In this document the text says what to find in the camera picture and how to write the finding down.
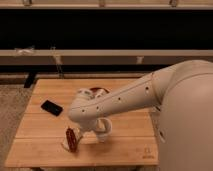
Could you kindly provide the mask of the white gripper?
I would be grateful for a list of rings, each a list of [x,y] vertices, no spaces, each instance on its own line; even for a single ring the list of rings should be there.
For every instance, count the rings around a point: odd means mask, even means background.
[[[76,140],[80,142],[83,138],[84,132],[90,132],[96,130],[98,132],[104,131],[104,124],[101,120],[92,119],[92,120],[80,120],[78,122],[79,129],[75,131]]]

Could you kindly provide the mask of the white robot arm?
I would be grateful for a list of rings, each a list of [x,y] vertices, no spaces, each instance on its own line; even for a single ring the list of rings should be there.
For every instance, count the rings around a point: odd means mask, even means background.
[[[159,171],[213,171],[213,62],[184,61],[101,96],[82,88],[68,117],[90,131],[101,117],[154,106]]]

